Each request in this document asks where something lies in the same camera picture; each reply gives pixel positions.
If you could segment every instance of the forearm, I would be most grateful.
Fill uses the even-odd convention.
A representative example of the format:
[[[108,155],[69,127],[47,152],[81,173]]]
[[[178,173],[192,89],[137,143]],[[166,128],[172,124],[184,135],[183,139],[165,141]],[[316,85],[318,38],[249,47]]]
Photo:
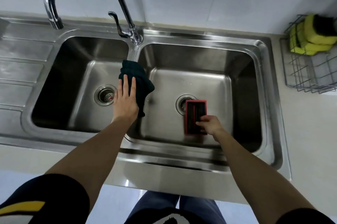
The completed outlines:
[[[284,213],[313,206],[274,168],[244,149],[225,131],[217,132],[233,177],[260,224],[274,224]]]
[[[46,173],[68,175],[81,183],[89,195],[92,209],[130,125],[124,119],[114,120],[104,130],[72,150]]]

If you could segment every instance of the hand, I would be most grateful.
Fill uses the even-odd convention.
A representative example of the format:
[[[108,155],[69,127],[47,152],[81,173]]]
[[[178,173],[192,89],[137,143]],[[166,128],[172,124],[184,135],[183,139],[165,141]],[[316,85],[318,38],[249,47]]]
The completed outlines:
[[[138,105],[136,103],[136,78],[132,78],[131,91],[129,95],[129,82],[127,75],[124,75],[124,85],[122,80],[118,82],[118,89],[114,97],[114,120],[125,119],[130,125],[137,119]]]
[[[215,136],[217,132],[223,132],[220,121],[216,116],[205,115],[200,117],[201,122],[196,122],[198,126],[202,127],[201,132],[206,132],[212,136]]]

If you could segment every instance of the chrome faucet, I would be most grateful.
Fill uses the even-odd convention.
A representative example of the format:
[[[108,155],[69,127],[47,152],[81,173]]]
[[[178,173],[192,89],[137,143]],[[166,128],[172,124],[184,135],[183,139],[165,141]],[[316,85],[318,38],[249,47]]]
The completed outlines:
[[[138,33],[136,26],[134,25],[129,10],[126,6],[125,0],[118,0],[119,4],[124,12],[126,21],[129,25],[129,31],[122,30],[117,14],[115,12],[109,11],[108,15],[112,17],[117,25],[118,34],[123,38],[130,38],[133,44],[139,44],[143,41],[142,36]],[[45,10],[49,18],[49,22],[54,29],[60,30],[64,27],[61,18],[58,16],[55,6],[55,0],[44,0]]]

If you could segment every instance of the floor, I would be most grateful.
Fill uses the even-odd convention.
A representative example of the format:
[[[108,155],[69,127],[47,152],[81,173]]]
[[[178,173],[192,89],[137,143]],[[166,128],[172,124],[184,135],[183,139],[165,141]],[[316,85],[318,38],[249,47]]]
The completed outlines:
[[[0,203],[20,185],[36,177],[27,173],[0,170]],[[123,224],[145,190],[103,185],[87,224]],[[248,205],[216,201],[227,224],[258,224]],[[337,223],[337,217],[331,217]]]

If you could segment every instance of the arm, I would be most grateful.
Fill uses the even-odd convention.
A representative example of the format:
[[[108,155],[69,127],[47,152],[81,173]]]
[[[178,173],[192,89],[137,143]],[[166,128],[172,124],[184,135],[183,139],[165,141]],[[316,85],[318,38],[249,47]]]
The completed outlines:
[[[46,174],[59,173],[68,175],[82,184],[90,199],[90,210],[94,207],[99,191],[109,175],[122,140],[138,115],[136,103],[136,79],[133,77],[129,96],[129,85],[124,75],[118,82],[114,99],[114,119],[104,130],[82,143]]]
[[[227,133],[217,117],[203,116],[201,120],[196,124],[220,143],[235,182],[260,224],[275,224],[294,209],[314,209],[287,179]]]

